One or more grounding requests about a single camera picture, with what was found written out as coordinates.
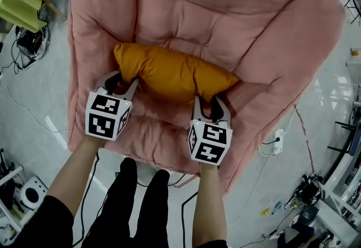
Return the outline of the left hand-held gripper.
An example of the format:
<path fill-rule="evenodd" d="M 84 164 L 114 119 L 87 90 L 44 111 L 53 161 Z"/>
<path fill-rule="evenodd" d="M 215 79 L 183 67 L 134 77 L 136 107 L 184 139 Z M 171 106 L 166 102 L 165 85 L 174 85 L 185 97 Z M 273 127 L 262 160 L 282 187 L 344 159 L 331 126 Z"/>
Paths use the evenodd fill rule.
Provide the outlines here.
<path fill-rule="evenodd" d="M 95 92 L 89 93 L 86 105 L 86 135 L 115 141 L 127 125 L 139 80 L 135 78 L 120 99 L 110 96 L 121 81 L 120 70 L 112 71 L 98 79 Z"/>

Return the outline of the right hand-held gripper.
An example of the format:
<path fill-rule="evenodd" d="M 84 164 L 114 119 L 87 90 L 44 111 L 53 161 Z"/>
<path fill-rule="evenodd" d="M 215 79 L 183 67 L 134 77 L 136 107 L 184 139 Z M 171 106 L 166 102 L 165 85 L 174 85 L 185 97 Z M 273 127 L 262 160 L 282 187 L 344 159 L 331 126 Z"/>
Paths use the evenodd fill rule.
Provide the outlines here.
<path fill-rule="evenodd" d="M 211 106 L 212 123 L 203 114 L 200 97 L 195 96 L 187 141 L 192 160 L 220 165 L 231 145 L 231 113 L 217 96 L 212 97 Z"/>

